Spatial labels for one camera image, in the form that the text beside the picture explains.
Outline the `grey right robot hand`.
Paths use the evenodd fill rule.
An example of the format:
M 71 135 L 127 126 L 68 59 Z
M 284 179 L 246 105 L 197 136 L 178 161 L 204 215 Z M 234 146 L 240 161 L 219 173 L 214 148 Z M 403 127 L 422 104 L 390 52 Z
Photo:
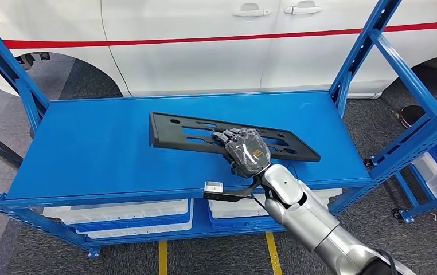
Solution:
M 252 178 L 271 165 L 269 147 L 254 128 L 216 131 L 212 138 L 224 145 L 231 156 L 233 173 L 242 178 Z

